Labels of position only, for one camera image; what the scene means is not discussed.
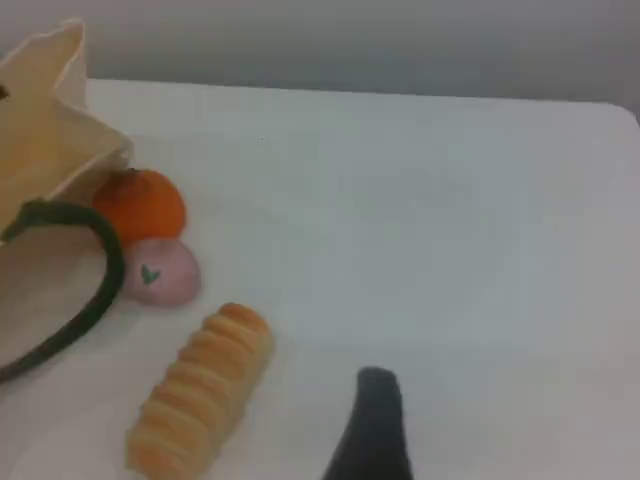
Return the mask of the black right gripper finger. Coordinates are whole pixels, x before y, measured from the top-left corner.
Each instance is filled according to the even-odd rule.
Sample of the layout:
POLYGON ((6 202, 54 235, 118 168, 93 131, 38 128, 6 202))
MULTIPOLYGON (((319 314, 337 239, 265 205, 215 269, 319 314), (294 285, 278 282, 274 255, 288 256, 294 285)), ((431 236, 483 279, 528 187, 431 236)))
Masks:
POLYGON ((359 370, 349 420, 323 477, 327 480, 413 478, 403 399, 392 371, 373 366, 359 370))

